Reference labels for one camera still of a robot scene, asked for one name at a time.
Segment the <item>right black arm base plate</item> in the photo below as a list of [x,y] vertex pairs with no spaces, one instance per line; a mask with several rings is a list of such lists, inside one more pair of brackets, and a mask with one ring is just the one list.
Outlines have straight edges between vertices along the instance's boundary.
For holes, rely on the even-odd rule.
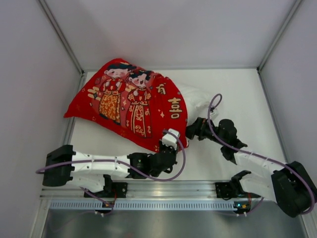
[[260,198],[259,195],[254,193],[244,192],[239,184],[235,184],[231,181],[226,182],[216,182],[215,190],[217,198],[222,198],[224,200],[230,200],[233,198]]

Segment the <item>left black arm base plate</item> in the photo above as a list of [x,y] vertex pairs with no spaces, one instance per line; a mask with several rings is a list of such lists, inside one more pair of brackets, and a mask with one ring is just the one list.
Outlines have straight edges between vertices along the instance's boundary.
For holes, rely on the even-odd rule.
[[126,182],[109,182],[102,191],[89,192],[98,198],[126,198],[127,190],[128,183]]

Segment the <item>white pillow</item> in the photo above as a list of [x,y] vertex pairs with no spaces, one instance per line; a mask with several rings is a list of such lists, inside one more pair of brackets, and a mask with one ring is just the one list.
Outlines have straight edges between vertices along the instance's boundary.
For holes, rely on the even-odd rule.
[[191,125],[198,117],[207,118],[208,106],[212,95],[194,86],[183,83],[176,84],[187,109],[187,125]]

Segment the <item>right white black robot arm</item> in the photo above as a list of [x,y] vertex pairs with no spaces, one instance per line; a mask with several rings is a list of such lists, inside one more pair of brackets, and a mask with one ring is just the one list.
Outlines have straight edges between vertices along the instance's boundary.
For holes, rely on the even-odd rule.
[[209,139],[222,145],[223,157],[242,169],[229,181],[235,196],[247,193],[270,200],[289,217],[311,212],[317,202],[317,188],[305,167],[294,161],[285,163],[246,151],[247,144],[237,136],[233,121],[197,118],[186,128],[186,137]]

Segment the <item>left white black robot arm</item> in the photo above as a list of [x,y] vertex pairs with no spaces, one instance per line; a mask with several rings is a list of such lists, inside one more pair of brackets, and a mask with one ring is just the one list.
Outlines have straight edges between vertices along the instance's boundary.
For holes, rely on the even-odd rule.
[[114,178],[149,179],[171,173],[176,165],[177,143],[161,140],[158,152],[134,152],[124,156],[101,156],[73,150],[63,145],[47,154],[42,170],[43,186],[74,185],[90,193],[109,193]]

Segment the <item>red printed pillowcase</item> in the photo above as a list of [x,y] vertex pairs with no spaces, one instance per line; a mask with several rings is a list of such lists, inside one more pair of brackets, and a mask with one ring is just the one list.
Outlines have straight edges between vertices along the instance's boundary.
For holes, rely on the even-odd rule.
[[183,146],[188,146],[188,113],[178,87],[170,78],[120,58],[91,77],[64,117],[93,121],[153,152],[169,129],[178,131]]

